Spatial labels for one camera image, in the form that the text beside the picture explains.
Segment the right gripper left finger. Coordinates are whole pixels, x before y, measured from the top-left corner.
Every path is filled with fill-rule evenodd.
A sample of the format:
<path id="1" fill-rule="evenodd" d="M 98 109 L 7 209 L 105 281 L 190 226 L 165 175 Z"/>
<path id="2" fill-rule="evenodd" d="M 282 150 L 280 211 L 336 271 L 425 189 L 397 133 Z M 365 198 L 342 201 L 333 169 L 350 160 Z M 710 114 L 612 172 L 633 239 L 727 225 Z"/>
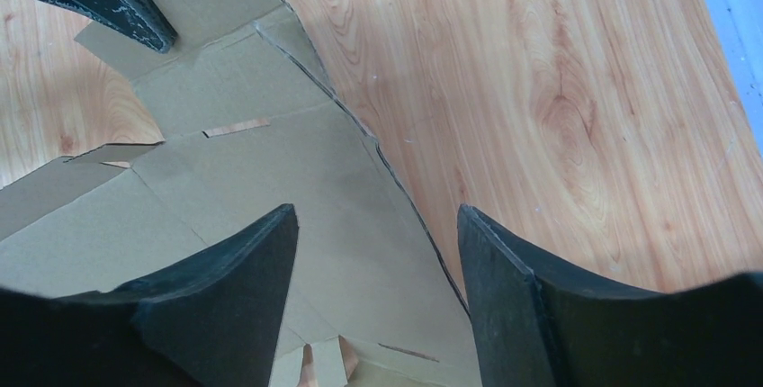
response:
<path id="1" fill-rule="evenodd" d="M 4 386 L 266 386 L 299 225 L 285 203 L 110 292 L 1 291 Z"/>

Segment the brown cardboard box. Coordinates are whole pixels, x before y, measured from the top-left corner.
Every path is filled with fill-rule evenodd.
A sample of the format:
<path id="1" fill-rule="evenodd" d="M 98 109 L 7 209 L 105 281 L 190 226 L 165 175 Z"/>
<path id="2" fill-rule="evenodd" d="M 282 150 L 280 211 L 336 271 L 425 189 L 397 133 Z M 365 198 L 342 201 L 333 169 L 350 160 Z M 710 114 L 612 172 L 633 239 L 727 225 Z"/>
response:
<path id="1" fill-rule="evenodd" d="M 471 325 L 377 143 L 284 0 L 153 0 L 156 52 L 98 22 L 77 42 L 164 139 L 63 156 L 1 192 L 1 291 L 107 293 L 278 206 L 299 225 L 266 386 L 477 386 Z"/>

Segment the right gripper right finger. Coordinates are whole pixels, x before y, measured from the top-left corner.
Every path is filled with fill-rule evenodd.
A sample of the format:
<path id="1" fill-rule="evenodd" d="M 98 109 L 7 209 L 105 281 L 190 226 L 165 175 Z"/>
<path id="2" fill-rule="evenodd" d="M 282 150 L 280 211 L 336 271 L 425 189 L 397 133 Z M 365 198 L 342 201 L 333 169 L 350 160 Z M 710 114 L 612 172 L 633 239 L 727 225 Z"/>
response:
<path id="1" fill-rule="evenodd" d="M 651 292 L 574 265 L 467 204 L 457 229 L 483 385 L 761 385 L 761 273 Z"/>

